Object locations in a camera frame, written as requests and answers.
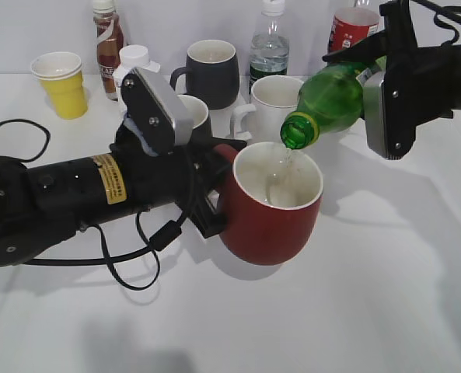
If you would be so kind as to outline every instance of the bottle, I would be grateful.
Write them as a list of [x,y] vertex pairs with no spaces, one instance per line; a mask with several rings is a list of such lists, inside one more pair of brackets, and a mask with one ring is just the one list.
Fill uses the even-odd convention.
[[114,0],[93,0],[93,20],[97,25],[97,61],[108,99],[117,99],[113,72],[120,64],[124,36]]
[[303,149],[326,132],[349,128],[363,113],[363,86],[380,67],[358,62],[331,64],[305,82],[299,104],[281,127],[287,148]]
[[251,42],[249,91],[254,82],[268,75],[287,75],[289,40],[280,19],[285,0],[263,0],[257,31]]
[[354,0],[354,6],[338,9],[327,51],[332,53],[349,48],[376,33],[380,22],[380,3],[381,0]]
[[151,61],[147,47],[143,45],[128,45],[120,50],[120,65],[114,70],[113,80],[120,107],[121,116],[127,111],[123,98],[121,97],[121,83],[123,78],[132,68],[145,68],[153,72],[159,72],[161,65]]

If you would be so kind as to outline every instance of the red mug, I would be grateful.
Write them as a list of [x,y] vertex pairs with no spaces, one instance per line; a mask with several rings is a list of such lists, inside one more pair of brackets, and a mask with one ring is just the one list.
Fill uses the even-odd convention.
[[215,150],[232,162],[218,200],[218,211],[228,219],[220,234],[227,248],[246,262],[264,266],[296,256],[308,242],[320,209],[323,177],[318,165],[300,151],[289,153],[287,188],[272,190],[275,186],[267,180],[284,167],[284,145],[260,142],[241,152],[218,145]]

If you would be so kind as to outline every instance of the dark gray mug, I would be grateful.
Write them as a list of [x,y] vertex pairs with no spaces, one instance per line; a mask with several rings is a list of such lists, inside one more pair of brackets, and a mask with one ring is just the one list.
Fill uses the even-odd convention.
[[187,50],[185,67],[171,74],[173,89],[186,75],[187,94],[202,99],[210,110],[232,105],[239,94],[239,63],[236,48],[223,40],[201,40]]

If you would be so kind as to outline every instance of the red cup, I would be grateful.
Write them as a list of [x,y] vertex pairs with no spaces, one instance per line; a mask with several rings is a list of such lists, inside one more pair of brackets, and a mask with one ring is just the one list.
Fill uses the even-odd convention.
[[318,165],[294,151],[287,168],[291,189],[279,188],[273,196],[276,206],[285,207],[275,207],[264,198],[272,198],[270,188],[266,191],[267,178],[283,166],[284,145],[260,142],[239,153],[218,145],[215,150],[233,163],[218,201],[218,210],[228,219],[220,234],[227,248],[246,262],[264,266],[296,256],[308,242],[320,209],[323,177]]
[[334,15],[328,52],[349,48],[377,32],[380,16],[365,8],[341,8]]

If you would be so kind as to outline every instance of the water bottle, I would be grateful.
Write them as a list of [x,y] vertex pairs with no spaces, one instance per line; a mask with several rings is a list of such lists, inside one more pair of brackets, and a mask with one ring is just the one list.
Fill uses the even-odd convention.
[[268,75],[287,75],[289,40],[281,17],[285,0],[263,0],[263,10],[251,42],[249,91],[254,82]]

